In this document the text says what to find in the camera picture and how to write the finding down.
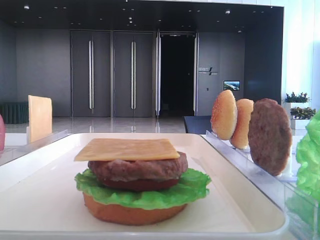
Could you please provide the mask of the sesame top bun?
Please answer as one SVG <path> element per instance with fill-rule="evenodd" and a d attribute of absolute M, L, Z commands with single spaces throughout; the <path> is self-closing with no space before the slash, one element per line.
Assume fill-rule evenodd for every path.
<path fill-rule="evenodd" d="M 237 124 L 236 99 L 231 90 L 222 91 L 216 98 L 211 115 L 211 129 L 221 139 L 229 140 Z"/>

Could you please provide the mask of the sesame bun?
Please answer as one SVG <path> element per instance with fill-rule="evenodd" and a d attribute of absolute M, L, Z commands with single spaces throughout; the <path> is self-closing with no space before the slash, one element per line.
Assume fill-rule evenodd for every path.
<path fill-rule="evenodd" d="M 251 112 L 254 109 L 254 101 L 243 98 L 236 102 L 237 123 L 230 143 L 238 149 L 245 149 L 249 145 L 248 132 L 251 119 Z"/>
<path fill-rule="evenodd" d="M 229 140 L 237 124 L 236 99 L 231 90 L 222 91 L 216 98 L 211 115 L 211 129 L 221 139 Z"/>

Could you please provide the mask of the orange cheese slice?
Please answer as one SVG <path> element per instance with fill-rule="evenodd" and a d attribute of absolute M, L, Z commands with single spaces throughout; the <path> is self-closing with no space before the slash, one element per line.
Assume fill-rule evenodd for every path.
<path fill-rule="evenodd" d="M 52 99 L 28 95 L 28 142 L 33 143 L 52 133 Z"/>
<path fill-rule="evenodd" d="M 76 162 L 115 160 L 158 161 L 177 159 L 180 154 L 168 139 L 94 138 L 74 158 Z"/>

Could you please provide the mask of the green lettuce leaf on burger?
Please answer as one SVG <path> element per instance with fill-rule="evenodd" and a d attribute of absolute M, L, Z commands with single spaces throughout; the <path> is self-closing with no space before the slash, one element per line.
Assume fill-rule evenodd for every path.
<path fill-rule="evenodd" d="M 193 168 L 182 174 L 178 184 L 159 191 L 133 192 L 106 187 L 90 169 L 78 173 L 74 180 L 77 190 L 98 203 L 144 210 L 168 209 L 203 199 L 210 192 L 207 185 L 211 182 L 207 174 Z"/>

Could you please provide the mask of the standing brown meat patty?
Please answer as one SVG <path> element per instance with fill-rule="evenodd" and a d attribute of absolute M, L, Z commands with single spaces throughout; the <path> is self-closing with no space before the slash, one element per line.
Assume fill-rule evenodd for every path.
<path fill-rule="evenodd" d="M 292 131 L 286 110 L 269 98 L 253 105 L 248 130 L 253 162 L 272 176 L 286 168 L 292 146 Z"/>

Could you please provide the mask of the standing orange cheese slice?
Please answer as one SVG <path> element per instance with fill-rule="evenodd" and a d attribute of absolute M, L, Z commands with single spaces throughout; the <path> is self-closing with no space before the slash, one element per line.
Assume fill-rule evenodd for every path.
<path fill-rule="evenodd" d="M 28 95 L 28 142 L 33 143 L 52 133 L 52 99 Z"/>

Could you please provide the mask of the grey double door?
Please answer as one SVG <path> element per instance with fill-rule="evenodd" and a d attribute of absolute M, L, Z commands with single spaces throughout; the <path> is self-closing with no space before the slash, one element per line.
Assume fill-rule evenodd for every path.
<path fill-rule="evenodd" d="M 72 31 L 71 79 L 74 117 L 111 115 L 110 33 Z"/>
<path fill-rule="evenodd" d="M 114 64 L 114 115 L 151 117 L 153 35 L 116 32 Z"/>

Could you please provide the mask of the open grey door leaf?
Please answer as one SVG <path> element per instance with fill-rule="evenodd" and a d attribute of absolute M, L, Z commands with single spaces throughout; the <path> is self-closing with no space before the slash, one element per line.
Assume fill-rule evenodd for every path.
<path fill-rule="evenodd" d="M 158 118 L 161 110 L 161 34 L 159 29 L 155 40 L 155 113 Z"/>

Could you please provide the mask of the grey double door left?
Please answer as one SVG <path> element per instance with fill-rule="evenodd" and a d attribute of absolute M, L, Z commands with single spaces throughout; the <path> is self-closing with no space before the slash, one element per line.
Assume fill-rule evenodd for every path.
<path fill-rule="evenodd" d="M 111 115 L 110 33 L 72 31 L 71 79 L 74 117 Z"/>

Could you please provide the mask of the bottom burger bun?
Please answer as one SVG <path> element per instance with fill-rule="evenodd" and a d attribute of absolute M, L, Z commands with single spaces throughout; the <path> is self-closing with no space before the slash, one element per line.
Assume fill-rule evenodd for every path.
<path fill-rule="evenodd" d="M 152 225 L 171 219 L 186 208 L 186 204 L 164 209 L 145 210 L 125 207 L 118 204 L 102 204 L 86 193 L 83 194 L 84 205 L 98 220 L 129 226 Z"/>

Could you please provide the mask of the lower potted plant box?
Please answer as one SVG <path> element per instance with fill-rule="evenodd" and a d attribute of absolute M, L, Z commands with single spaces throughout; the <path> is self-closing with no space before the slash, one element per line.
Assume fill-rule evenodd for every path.
<path fill-rule="evenodd" d="M 310 119 L 316 114 L 316 109 L 311 107 L 293 107 L 290 109 L 291 114 L 291 128 L 294 130 L 305 129 Z"/>

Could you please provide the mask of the cream plastic serving tray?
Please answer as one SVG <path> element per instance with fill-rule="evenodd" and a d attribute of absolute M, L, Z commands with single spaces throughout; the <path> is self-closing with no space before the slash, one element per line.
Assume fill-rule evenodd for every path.
<path fill-rule="evenodd" d="M 189 166 L 211 178 L 209 195 L 154 225 L 100 221 L 84 205 L 74 161 L 92 139 L 169 139 Z M 281 240 L 289 218 L 203 137 L 188 133 L 78 133 L 0 168 L 3 240 Z"/>

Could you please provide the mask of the clear acrylic left rack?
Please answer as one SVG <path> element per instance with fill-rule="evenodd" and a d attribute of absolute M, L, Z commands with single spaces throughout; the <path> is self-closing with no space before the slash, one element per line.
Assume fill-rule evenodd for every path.
<path fill-rule="evenodd" d="M 6 147 L 3 151 L 0 152 L 0 165 L 3 166 L 7 163 L 10 163 L 24 155 L 32 153 L 42 147 L 45 147 L 49 144 L 52 144 L 62 138 L 65 138 L 69 135 L 68 130 L 63 130 L 60 132 L 54 132 L 49 136 L 37 140 L 35 142 L 20 145 L 17 147 Z"/>

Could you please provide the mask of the clear acrylic rack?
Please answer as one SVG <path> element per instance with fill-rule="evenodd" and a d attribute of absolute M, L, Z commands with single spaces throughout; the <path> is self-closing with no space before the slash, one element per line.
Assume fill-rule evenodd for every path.
<path fill-rule="evenodd" d="M 289 217 L 289 231 L 299 240 L 320 238 L 320 202 L 299 189 L 295 177 L 273 177 L 251 161 L 249 151 L 236 150 L 207 131 L 204 139 L 233 164 Z"/>
<path fill-rule="evenodd" d="M 20 145 L 17 147 L 6 147 L 3 151 L 0 152 L 0 165 L 3 166 L 7 163 L 10 163 L 24 155 L 32 153 L 42 147 L 45 147 L 49 144 L 52 144 L 62 138 L 65 138 L 69 135 L 68 130 L 63 130 L 60 132 L 54 132 L 49 136 L 37 140 L 35 142 Z"/>

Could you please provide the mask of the clear acrylic right rack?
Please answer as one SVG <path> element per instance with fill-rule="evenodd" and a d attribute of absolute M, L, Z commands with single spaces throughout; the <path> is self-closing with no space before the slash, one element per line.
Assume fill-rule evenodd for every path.
<path fill-rule="evenodd" d="M 289 217 L 289 231 L 299 240 L 320 238 L 320 202 L 299 189 L 295 177 L 273 177 L 251 161 L 249 151 L 236 150 L 207 131 L 204 139 L 233 164 Z"/>

